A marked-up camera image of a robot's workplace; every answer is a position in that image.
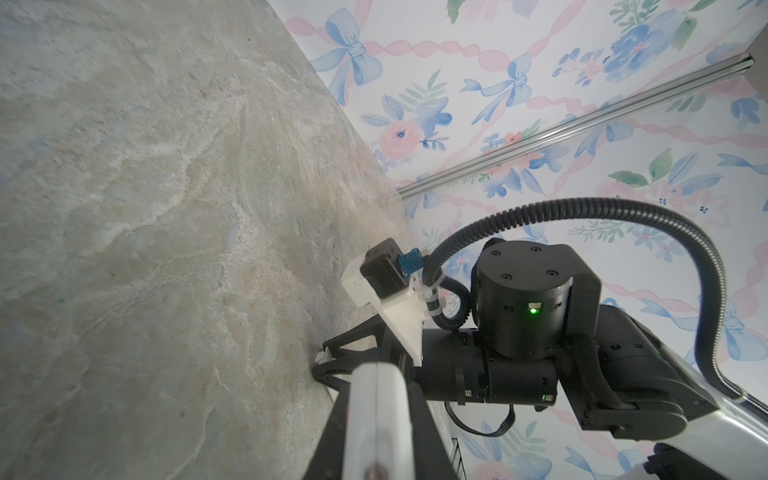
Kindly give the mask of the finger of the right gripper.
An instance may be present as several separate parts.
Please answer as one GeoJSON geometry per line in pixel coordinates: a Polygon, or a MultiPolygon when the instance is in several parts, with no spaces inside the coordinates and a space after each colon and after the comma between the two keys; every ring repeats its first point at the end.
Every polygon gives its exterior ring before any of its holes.
{"type": "Polygon", "coordinates": [[[323,363],[315,363],[311,368],[311,374],[316,382],[339,392],[349,385],[349,381],[343,379],[343,376],[351,376],[359,365],[360,363],[355,360],[331,359],[323,363]]]}
{"type": "Polygon", "coordinates": [[[325,341],[323,350],[327,350],[333,360],[343,363],[390,362],[394,336],[380,315],[374,315],[356,327],[325,341]],[[351,346],[363,340],[373,340],[373,346],[365,350],[355,350],[351,346]]]}

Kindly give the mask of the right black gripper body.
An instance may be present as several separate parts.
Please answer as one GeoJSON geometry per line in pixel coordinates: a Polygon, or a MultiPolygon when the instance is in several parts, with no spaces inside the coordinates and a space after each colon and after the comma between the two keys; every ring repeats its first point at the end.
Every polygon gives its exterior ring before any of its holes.
{"type": "Polygon", "coordinates": [[[406,380],[430,401],[548,407],[557,399],[554,361],[507,358],[486,346],[476,329],[422,332],[422,364],[411,362],[397,338],[393,354],[406,362],[406,380]]]}

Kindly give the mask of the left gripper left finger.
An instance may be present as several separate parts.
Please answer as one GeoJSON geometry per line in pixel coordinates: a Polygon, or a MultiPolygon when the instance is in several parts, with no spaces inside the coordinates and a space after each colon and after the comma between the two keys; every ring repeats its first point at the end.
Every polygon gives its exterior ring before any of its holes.
{"type": "Polygon", "coordinates": [[[348,423],[350,387],[339,392],[317,448],[303,476],[304,480],[340,480],[348,423]]]}

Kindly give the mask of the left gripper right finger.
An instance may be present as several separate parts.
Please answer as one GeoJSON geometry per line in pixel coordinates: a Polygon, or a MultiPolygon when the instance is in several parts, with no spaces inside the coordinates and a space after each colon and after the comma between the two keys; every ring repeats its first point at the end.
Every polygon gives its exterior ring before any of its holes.
{"type": "Polygon", "coordinates": [[[427,401],[416,383],[407,387],[416,480],[456,480],[455,469],[427,401]]]}

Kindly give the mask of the white remote control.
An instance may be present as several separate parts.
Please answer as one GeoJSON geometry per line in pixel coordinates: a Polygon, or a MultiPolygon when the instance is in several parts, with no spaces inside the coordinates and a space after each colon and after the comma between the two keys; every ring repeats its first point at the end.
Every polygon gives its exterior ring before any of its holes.
{"type": "Polygon", "coordinates": [[[342,477],[414,479],[415,455],[403,374],[389,363],[365,363],[351,376],[342,477]]]}

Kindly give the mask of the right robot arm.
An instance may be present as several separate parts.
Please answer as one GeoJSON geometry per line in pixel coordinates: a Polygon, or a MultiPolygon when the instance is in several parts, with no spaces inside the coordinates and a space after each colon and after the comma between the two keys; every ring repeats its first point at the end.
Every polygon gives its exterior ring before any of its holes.
{"type": "Polygon", "coordinates": [[[376,313],[323,344],[317,382],[340,391],[355,368],[380,361],[446,407],[543,411],[565,396],[582,430],[654,443],[643,477],[766,477],[766,423],[602,304],[598,277],[572,248],[491,239],[469,285],[429,282],[426,266],[392,240],[348,266],[345,289],[376,313]]]}

